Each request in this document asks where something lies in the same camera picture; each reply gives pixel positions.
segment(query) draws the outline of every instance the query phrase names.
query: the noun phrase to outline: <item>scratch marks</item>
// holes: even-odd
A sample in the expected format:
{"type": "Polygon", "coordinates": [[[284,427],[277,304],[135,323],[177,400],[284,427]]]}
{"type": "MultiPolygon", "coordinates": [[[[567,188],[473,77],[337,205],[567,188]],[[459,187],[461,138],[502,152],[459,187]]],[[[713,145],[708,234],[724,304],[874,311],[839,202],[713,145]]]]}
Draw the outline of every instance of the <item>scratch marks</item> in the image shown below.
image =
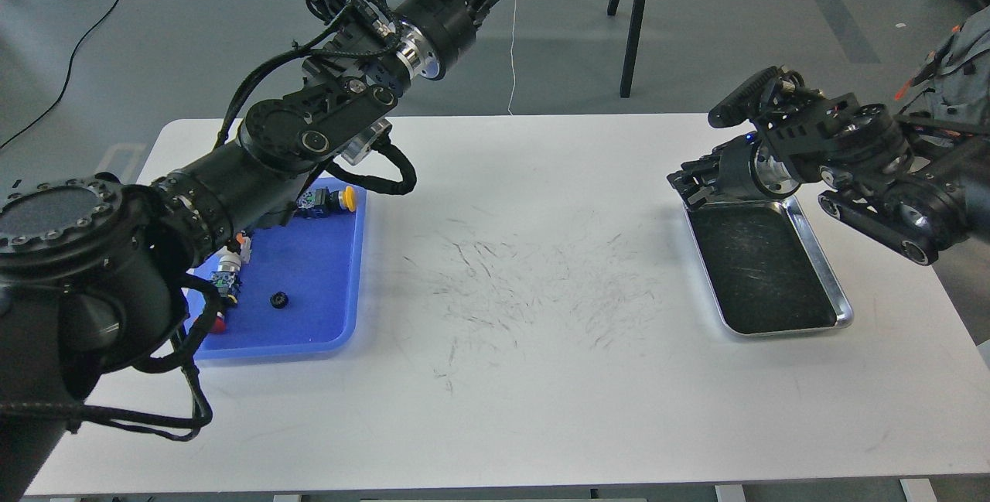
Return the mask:
{"type": "Polygon", "coordinates": [[[874,443],[873,446],[870,446],[869,448],[866,449],[866,453],[875,452],[876,449],[880,448],[880,446],[883,446],[883,443],[887,442],[887,439],[890,438],[890,431],[891,428],[888,427],[887,430],[883,432],[883,435],[880,436],[880,440],[874,443]]]}

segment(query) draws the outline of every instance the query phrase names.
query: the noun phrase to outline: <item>table surface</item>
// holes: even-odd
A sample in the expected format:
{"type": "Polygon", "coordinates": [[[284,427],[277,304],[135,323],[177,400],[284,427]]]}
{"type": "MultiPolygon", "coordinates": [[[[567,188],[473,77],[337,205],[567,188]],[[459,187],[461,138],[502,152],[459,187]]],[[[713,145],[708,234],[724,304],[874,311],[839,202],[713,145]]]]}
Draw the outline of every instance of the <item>table surface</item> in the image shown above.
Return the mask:
{"type": "MultiPolygon", "coordinates": [[[[29,494],[990,473],[990,372],[936,275],[831,220],[820,188],[798,196],[851,328],[722,328],[665,175],[740,129],[393,122],[420,181],[369,198],[353,339],[319,360],[206,367],[216,418],[198,439],[85,425],[29,494]]],[[[218,125],[167,125],[139,181],[206,151],[218,125]]],[[[183,415],[187,399],[177,373],[122,371],[90,402],[183,415]]]]}

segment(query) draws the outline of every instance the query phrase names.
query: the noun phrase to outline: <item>gray floor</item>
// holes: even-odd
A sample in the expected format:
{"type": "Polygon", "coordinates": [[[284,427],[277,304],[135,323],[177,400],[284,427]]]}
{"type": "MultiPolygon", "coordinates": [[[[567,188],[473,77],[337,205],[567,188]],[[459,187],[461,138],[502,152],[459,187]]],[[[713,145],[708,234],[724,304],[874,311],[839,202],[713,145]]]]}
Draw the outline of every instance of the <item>gray floor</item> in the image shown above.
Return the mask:
{"type": "MultiPolygon", "coordinates": [[[[0,0],[0,142],[54,99],[72,45],[112,1],[0,0]]],[[[891,103],[927,51],[977,8],[972,0],[647,0],[633,96],[623,100],[630,0],[614,19],[605,16],[606,2],[517,0],[514,114],[707,111],[757,69],[781,63],[829,94],[891,103]]],[[[513,0],[502,1],[448,78],[416,83],[393,114],[506,114],[513,11],[513,0]]],[[[17,179],[86,174],[101,164],[133,173],[126,154],[141,159],[163,125],[220,117],[251,68],[318,31],[301,0],[121,0],[82,46],[63,103],[0,151],[0,188],[17,179]],[[120,155],[107,155],[121,143],[120,155]]],[[[298,70],[286,68],[254,99],[299,85],[298,70]]],[[[400,132],[394,138],[401,143],[400,132]]],[[[711,146],[699,136],[699,154],[711,146]]],[[[657,168],[657,187],[669,170],[657,168]]],[[[988,251],[962,245],[937,267],[978,342],[990,336],[981,279],[988,251]]],[[[988,499],[988,485],[936,483],[943,502],[988,499]]],[[[621,496],[714,499],[710,487],[692,488],[621,496]]],[[[893,480],[746,488],[750,500],[766,501],[903,499],[897,492],[893,480]]]]}

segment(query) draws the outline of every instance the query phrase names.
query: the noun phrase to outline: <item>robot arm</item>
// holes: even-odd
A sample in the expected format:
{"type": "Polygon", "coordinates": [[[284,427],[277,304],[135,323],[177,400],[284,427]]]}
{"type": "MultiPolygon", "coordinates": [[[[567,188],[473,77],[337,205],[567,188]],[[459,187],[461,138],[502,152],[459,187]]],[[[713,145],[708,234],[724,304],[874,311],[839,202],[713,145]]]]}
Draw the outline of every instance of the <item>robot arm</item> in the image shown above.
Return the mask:
{"type": "Polygon", "coordinates": [[[98,174],[20,189],[0,203],[0,501],[19,499],[63,433],[84,421],[178,441],[210,423],[192,357],[220,297],[186,271],[246,227],[286,224],[324,170],[371,191],[410,192],[416,173],[382,117],[414,76],[446,75],[498,0],[407,0],[395,12],[381,0],[306,1],[326,29],[248,75],[207,155],[151,186],[98,174]],[[251,90],[300,58],[304,87],[251,106],[227,142],[251,90]],[[354,175],[333,161],[358,163],[372,150],[402,181],[354,175]],[[183,288],[206,299],[188,333],[183,288]],[[173,352],[152,357],[166,341],[173,352]],[[102,374],[128,366],[181,369],[192,416],[84,404],[102,374]]]}
{"type": "Polygon", "coordinates": [[[714,128],[746,119],[754,131],[669,175],[689,210],[783,198],[824,181],[826,213],[919,265],[990,234],[990,128],[891,115],[853,94],[828,99],[780,67],[708,113],[714,128]]]}

